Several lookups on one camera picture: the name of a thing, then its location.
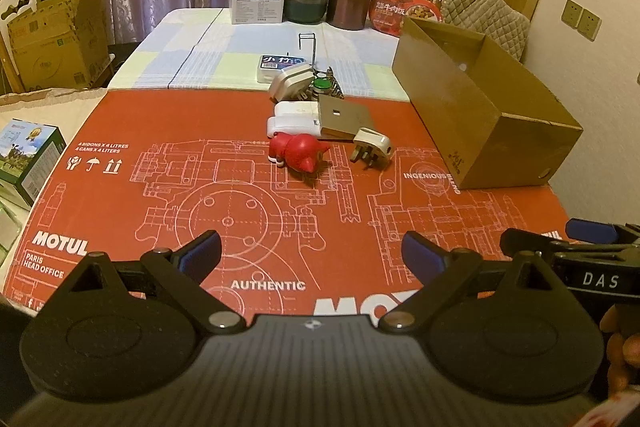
hand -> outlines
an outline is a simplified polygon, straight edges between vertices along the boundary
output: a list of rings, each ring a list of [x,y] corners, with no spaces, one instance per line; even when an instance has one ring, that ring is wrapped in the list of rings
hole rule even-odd
[[[612,306],[600,321],[604,333],[613,333],[607,343],[607,360],[610,366],[607,372],[609,396],[624,391],[634,381],[640,369],[640,333],[627,340],[620,334],[618,311]]]

plaid tablecloth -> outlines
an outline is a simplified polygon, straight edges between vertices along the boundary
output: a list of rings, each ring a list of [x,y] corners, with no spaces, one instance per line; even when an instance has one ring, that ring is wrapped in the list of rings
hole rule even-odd
[[[212,88],[267,90],[256,80],[261,55],[312,56],[328,66],[345,94],[408,101],[391,71],[398,39],[372,28],[350,32],[326,23],[306,26],[232,25],[228,9],[180,9],[169,13],[120,68],[109,89]]]

ribbed gray surface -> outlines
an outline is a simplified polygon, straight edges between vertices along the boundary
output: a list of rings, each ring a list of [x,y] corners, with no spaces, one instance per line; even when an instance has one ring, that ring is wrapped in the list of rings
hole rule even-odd
[[[584,397],[546,406],[490,402],[441,377],[418,344],[377,332],[369,317],[262,316],[207,341],[168,386],[109,405],[41,395],[12,427],[566,427]]]

red cardboard sheet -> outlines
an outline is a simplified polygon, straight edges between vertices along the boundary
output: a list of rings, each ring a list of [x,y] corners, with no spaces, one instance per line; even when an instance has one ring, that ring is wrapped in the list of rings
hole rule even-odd
[[[548,187],[459,191],[409,103],[359,99],[396,147],[384,171],[334,142],[315,178],[267,160],[262,92],[107,93],[71,142],[26,225],[4,288],[38,310],[92,250],[114,261],[177,248],[208,229],[223,259],[202,286],[240,312],[370,314],[420,287],[402,234],[502,256],[507,227],[564,230]]]

wall outlet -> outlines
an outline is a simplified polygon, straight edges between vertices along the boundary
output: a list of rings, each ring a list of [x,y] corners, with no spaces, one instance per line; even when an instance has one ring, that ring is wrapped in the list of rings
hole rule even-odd
[[[580,17],[580,22],[578,22],[578,31],[590,41],[594,41],[600,29],[601,22],[600,17],[594,15],[589,10],[584,10]]]
[[[572,0],[566,0],[564,5],[564,11],[562,12],[562,22],[571,26],[571,28],[577,28],[580,21],[580,15],[582,14],[582,6]]]

